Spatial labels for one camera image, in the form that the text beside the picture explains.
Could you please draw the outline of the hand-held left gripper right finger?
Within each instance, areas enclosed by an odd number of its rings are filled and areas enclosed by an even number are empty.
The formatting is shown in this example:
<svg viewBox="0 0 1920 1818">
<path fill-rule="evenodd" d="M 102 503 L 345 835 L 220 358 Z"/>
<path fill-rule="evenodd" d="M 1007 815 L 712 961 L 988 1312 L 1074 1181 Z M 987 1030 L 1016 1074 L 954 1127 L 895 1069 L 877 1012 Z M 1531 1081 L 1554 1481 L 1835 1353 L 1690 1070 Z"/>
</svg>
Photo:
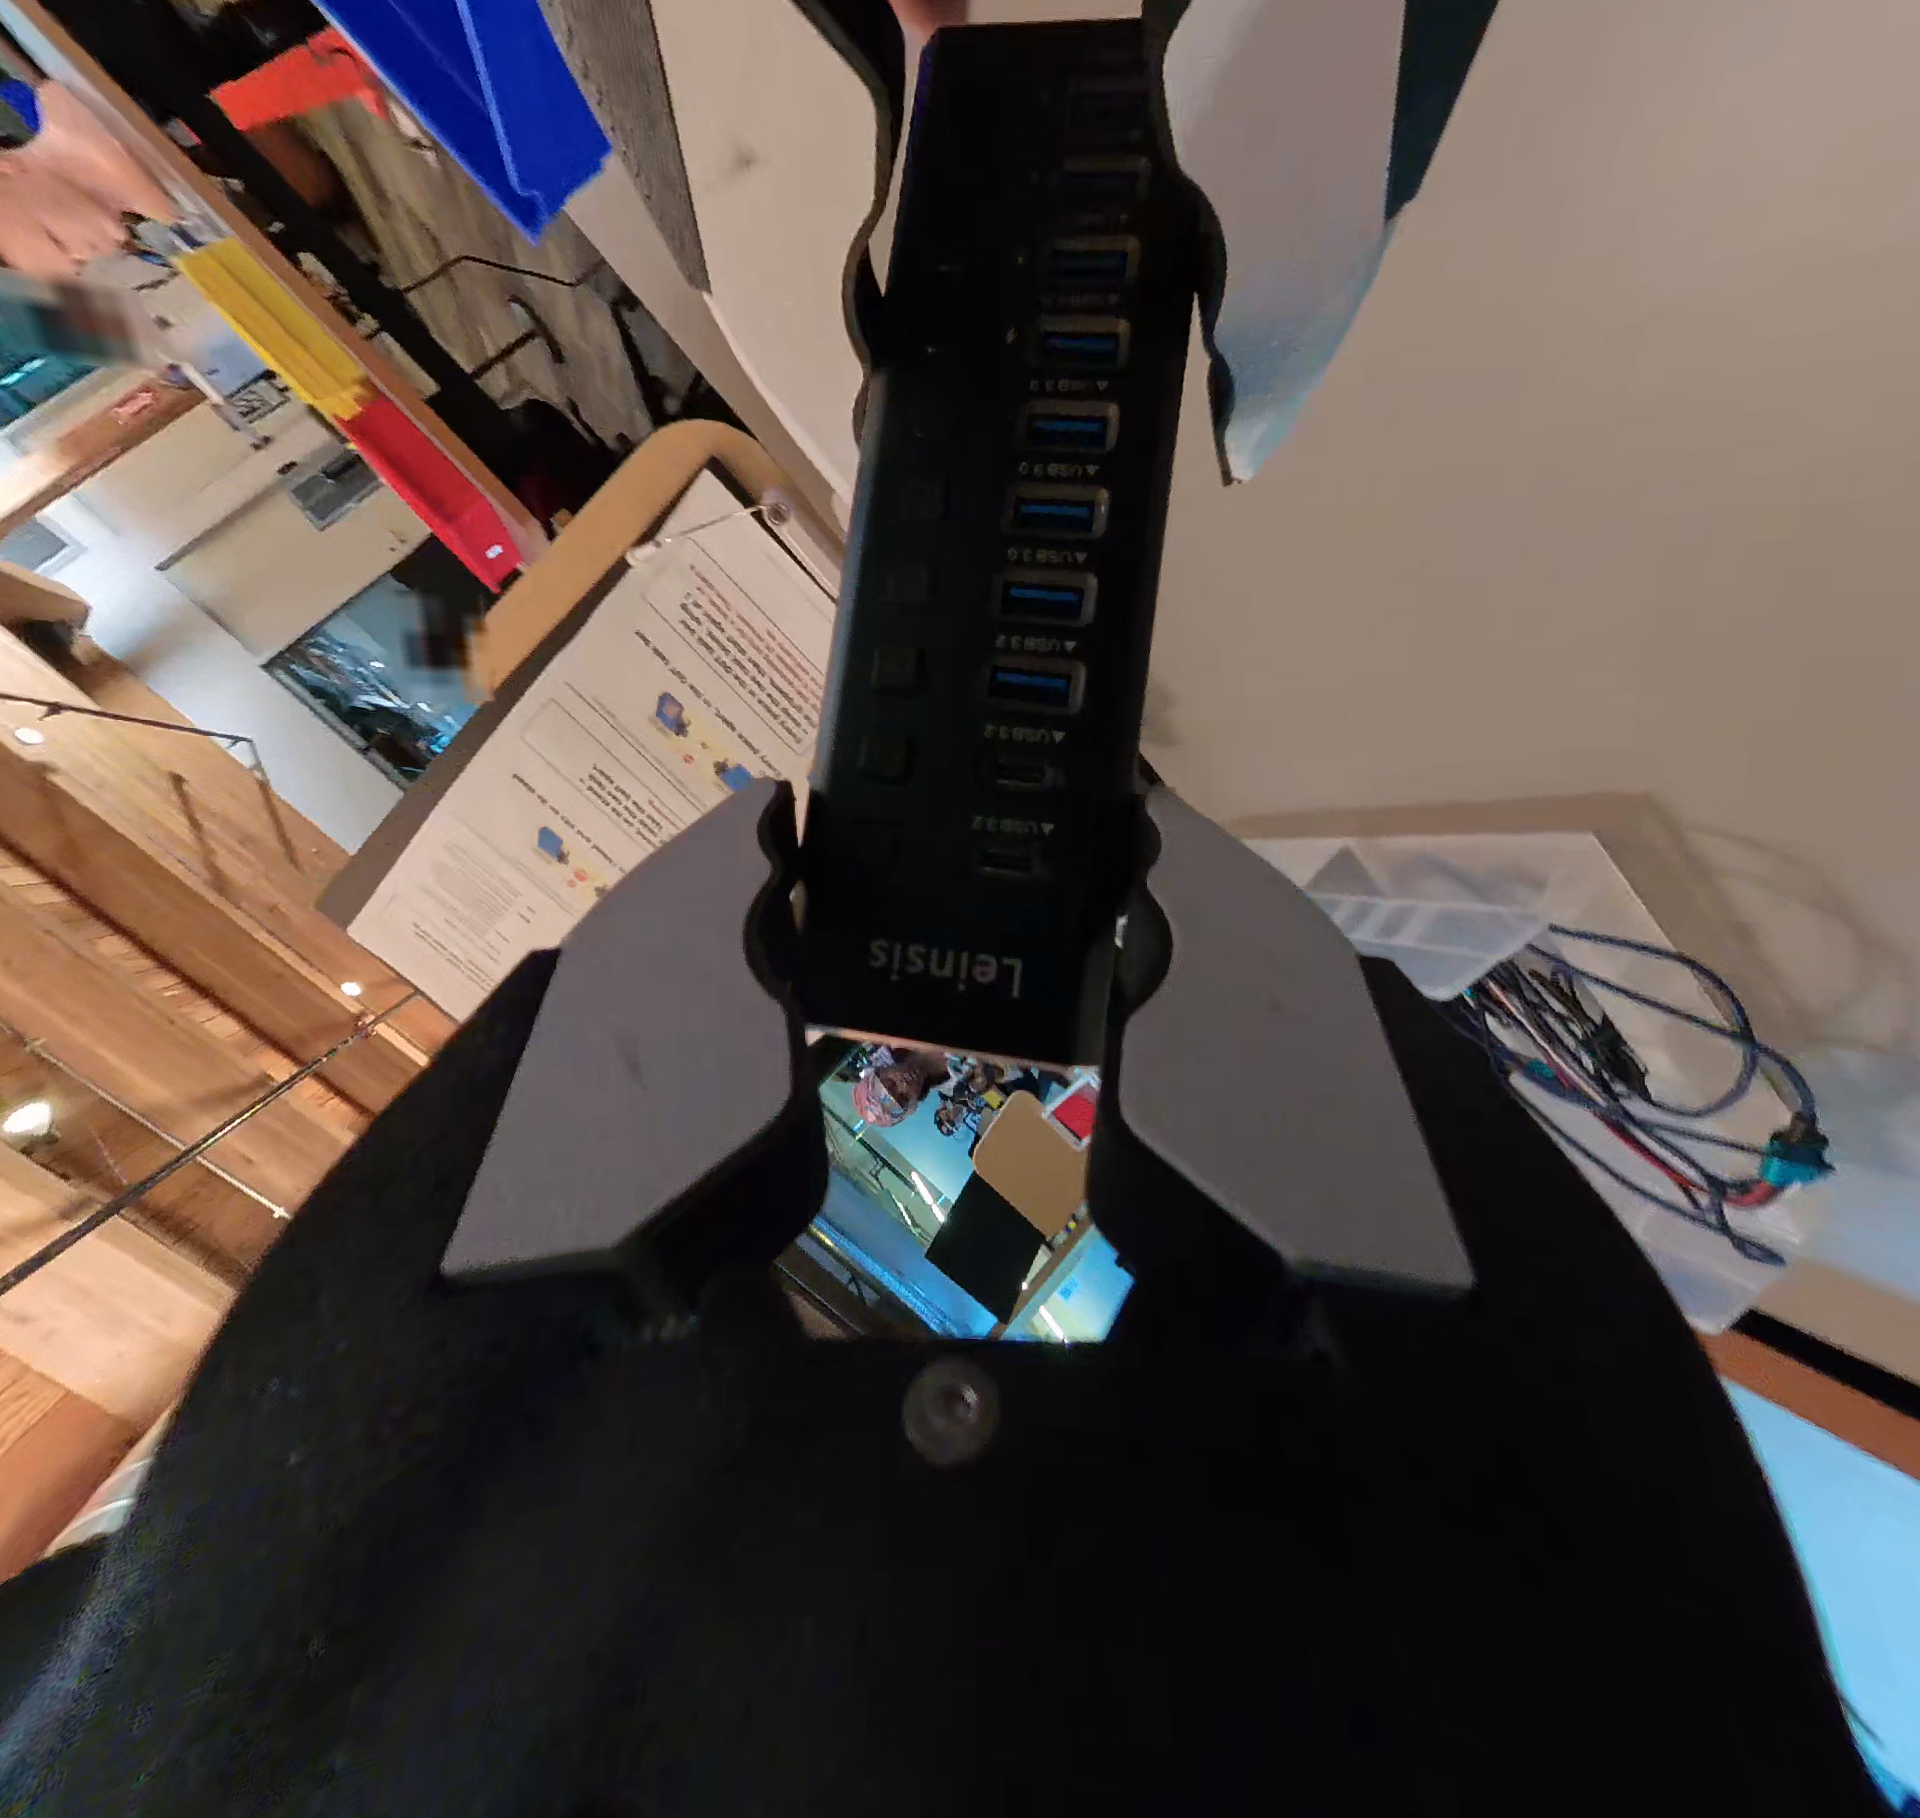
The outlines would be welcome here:
<svg viewBox="0 0 1920 1818">
<path fill-rule="evenodd" d="M 1115 1340 L 1372 1340 L 1474 1262 L 1349 938 L 1166 786 L 1140 799 L 1089 1168 Z"/>
</svg>

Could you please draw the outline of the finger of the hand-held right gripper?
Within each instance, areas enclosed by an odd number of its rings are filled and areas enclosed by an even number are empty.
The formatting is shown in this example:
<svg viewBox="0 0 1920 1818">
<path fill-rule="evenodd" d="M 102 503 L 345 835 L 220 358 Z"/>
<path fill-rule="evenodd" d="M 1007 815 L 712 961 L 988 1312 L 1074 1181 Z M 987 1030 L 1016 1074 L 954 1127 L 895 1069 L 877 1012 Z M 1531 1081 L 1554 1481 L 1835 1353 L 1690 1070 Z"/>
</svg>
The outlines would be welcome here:
<svg viewBox="0 0 1920 1818">
<path fill-rule="evenodd" d="M 648 0 L 707 306 L 783 418 L 858 418 L 904 127 L 887 0 Z"/>
<path fill-rule="evenodd" d="M 1352 328 L 1500 0 L 1141 0 L 1201 229 L 1221 479 L 1258 475 Z"/>
</svg>

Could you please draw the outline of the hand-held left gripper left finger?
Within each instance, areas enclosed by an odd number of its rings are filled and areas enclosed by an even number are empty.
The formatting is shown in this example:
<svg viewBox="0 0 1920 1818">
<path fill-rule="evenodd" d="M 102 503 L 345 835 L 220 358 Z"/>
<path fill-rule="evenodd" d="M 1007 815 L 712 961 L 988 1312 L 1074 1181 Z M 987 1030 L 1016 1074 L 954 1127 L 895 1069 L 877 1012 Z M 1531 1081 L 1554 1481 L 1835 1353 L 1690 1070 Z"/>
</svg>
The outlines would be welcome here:
<svg viewBox="0 0 1920 1818">
<path fill-rule="evenodd" d="M 798 862 L 793 786 L 756 779 L 572 931 L 445 1283 L 615 1281 L 679 1319 L 808 1230 L 829 1156 L 792 984 Z"/>
</svg>

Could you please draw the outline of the clear plastic organizer box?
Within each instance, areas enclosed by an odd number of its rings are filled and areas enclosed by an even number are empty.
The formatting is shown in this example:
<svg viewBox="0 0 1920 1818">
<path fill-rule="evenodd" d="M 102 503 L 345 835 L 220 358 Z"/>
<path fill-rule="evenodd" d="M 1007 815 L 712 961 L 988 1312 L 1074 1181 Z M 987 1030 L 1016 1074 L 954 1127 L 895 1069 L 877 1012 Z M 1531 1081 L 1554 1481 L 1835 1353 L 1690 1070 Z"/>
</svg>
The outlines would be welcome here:
<svg viewBox="0 0 1920 1818">
<path fill-rule="evenodd" d="M 1596 835 L 1249 847 L 1440 1008 L 1699 1332 L 1810 1254 L 1835 1175 L 1810 1079 Z"/>
</svg>

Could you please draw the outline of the black multi-port hub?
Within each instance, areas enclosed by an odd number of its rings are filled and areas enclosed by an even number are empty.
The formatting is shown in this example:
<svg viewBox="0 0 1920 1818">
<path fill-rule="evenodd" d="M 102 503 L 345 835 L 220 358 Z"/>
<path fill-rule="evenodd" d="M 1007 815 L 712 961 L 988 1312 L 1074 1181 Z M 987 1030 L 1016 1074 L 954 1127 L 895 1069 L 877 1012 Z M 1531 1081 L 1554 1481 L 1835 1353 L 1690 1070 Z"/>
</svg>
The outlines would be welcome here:
<svg viewBox="0 0 1920 1818">
<path fill-rule="evenodd" d="M 1194 308 L 1140 17 L 922 55 L 801 833 L 808 1023 L 1095 1064 Z"/>
</svg>

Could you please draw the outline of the grey desk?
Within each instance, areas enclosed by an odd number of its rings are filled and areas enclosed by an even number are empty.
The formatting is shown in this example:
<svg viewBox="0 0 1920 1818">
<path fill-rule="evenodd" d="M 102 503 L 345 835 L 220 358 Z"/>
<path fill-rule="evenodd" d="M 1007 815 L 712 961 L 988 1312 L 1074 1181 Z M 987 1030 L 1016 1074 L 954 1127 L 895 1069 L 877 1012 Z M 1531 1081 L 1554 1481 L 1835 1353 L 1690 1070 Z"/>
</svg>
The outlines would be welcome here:
<svg viewBox="0 0 1920 1818">
<path fill-rule="evenodd" d="M 1503 0 L 1300 427 L 1173 489 L 1146 750 L 1255 836 L 1591 830 L 1810 1072 L 1781 1327 L 1915 1377 L 1915 0 Z"/>
</svg>

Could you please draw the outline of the blue plastic bin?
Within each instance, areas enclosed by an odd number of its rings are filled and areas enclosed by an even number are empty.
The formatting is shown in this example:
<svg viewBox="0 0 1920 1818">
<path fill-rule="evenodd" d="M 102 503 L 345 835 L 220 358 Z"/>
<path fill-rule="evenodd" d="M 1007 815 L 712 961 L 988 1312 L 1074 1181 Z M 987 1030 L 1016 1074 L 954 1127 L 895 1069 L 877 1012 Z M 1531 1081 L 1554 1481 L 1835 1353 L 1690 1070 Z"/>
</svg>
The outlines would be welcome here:
<svg viewBox="0 0 1920 1818">
<path fill-rule="evenodd" d="M 311 0 L 532 243 L 612 144 L 539 0 Z"/>
</svg>

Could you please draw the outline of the orange plastic object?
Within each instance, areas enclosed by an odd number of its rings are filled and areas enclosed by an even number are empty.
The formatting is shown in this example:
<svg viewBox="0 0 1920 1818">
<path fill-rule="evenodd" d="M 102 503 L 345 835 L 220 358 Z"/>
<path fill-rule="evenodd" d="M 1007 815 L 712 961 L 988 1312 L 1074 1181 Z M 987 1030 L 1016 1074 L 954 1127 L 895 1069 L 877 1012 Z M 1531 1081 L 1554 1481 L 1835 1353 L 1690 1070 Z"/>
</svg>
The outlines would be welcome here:
<svg viewBox="0 0 1920 1818">
<path fill-rule="evenodd" d="M 339 30 L 322 30 L 244 76 L 213 86 L 209 99 L 242 133 L 289 125 L 341 104 L 388 118 L 378 73 Z"/>
</svg>

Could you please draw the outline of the red plastic bin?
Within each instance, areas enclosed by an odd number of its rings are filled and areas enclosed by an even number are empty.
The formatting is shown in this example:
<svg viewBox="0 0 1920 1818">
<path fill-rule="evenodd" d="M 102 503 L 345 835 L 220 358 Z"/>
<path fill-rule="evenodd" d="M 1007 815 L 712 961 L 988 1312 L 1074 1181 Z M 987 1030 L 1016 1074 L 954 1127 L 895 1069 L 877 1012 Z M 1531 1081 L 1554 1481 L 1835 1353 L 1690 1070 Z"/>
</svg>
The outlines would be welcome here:
<svg viewBox="0 0 1920 1818">
<path fill-rule="evenodd" d="M 507 523 L 389 398 L 369 392 L 336 427 L 478 582 L 498 594 L 516 578 L 523 558 Z"/>
</svg>

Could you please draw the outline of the yellow plastic bin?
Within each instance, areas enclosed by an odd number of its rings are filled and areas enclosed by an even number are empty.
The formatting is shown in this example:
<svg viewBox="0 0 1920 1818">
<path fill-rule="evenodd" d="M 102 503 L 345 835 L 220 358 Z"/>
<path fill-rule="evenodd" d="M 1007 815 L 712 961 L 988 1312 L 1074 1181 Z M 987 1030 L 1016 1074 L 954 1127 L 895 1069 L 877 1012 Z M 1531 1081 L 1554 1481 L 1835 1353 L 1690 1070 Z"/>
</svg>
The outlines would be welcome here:
<svg viewBox="0 0 1920 1818">
<path fill-rule="evenodd" d="M 177 253 L 173 267 L 301 404 L 348 424 L 370 403 L 359 356 L 242 243 L 208 243 Z"/>
</svg>

